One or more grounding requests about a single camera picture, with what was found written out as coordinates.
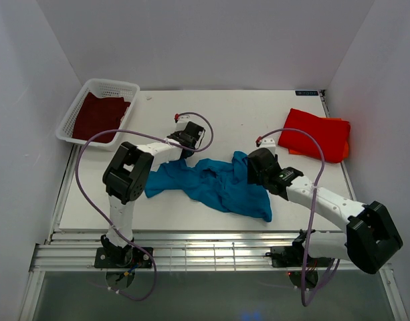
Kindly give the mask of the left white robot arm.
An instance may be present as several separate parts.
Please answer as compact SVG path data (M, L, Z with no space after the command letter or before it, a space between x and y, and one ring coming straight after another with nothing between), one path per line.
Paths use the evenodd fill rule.
M188 158L200 145L205 129L181 116L175 131L162 142L133 145L123 142L103 175L110 201L108 232L101 237L106 255L118 267L132 261L132 219L135 201L145 190L152 169Z

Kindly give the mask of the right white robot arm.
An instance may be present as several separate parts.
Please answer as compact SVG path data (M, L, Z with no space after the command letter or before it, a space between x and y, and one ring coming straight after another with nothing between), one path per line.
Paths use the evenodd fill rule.
M338 233L300 231L290 246L271 251L276 267L324 265L330 259L351 261L358 269L377 273L403 246L387 208L367 205L317 187L302 172L278 163L269 142L247 156L247 181L269 193L308 208L340 229Z

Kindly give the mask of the blue t shirt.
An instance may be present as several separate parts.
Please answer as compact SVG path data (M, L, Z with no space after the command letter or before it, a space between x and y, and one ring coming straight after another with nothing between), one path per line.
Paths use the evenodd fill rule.
M181 190L220 212L272 221L268 192L247 182L247 155L241 151L235 151L229 163L204 158L193 167L184 159L162 164L149 174L144 192L151 198L169 190Z

